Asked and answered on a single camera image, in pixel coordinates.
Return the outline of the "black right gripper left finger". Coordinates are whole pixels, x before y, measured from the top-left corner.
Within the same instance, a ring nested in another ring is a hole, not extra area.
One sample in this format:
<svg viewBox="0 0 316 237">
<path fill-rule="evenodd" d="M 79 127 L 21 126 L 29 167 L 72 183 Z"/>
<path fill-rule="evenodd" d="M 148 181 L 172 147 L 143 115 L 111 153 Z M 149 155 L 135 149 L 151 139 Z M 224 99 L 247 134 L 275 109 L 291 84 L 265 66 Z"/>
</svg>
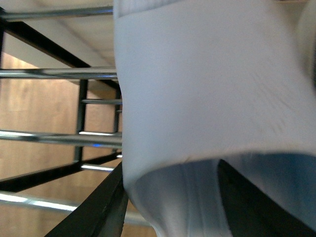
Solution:
<svg viewBox="0 0 316 237">
<path fill-rule="evenodd" d="M 46 236 L 119 237 L 127 203 L 122 164 L 119 163 L 91 195 Z"/>
</svg>

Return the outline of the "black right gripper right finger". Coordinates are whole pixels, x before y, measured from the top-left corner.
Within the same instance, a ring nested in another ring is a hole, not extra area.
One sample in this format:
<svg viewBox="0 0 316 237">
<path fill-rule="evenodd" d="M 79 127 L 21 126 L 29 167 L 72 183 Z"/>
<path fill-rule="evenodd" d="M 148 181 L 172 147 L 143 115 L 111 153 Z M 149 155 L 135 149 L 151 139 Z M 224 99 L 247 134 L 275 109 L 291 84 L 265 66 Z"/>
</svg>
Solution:
<svg viewBox="0 0 316 237">
<path fill-rule="evenodd" d="M 234 237 L 314 237 L 315 230 L 284 210 L 229 163 L 217 166 L 220 196 Z"/>
</svg>

